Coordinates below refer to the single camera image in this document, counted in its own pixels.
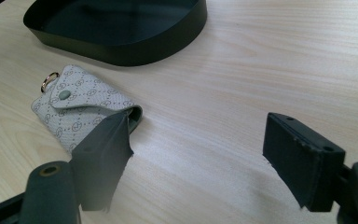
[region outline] snap button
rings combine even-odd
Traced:
[[[58,98],[60,98],[60,100],[66,100],[69,96],[71,96],[70,91],[62,91],[60,92],[60,95],[58,95]]]

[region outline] wooden table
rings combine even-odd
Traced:
[[[51,72],[77,64],[144,109],[111,211],[83,223],[335,223],[300,210],[262,156],[268,112],[301,120],[358,161],[358,1],[208,0],[208,21],[165,60],[118,67],[47,47],[0,5],[0,202],[70,156],[30,108]]]

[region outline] metal key ring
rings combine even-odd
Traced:
[[[40,90],[45,93],[46,91],[46,86],[54,79],[56,79],[57,77],[59,77],[60,74],[59,73],[51,73],[50,75],[48,75],[48,77],[46,77],[46,79],[43,81],[42,83],[42,88],[40,88]]]

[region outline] black tray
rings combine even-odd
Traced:
[[[135,66],[183,49],[206,18],[205,0],[37,0],[23,22],[46,45]]]

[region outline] monogram pouch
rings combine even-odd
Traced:
[[[70,154],[104,118],[127,111],[131,133],[142,116],[130,98],[76,65],[48,76],[42,92],[32,110]]]

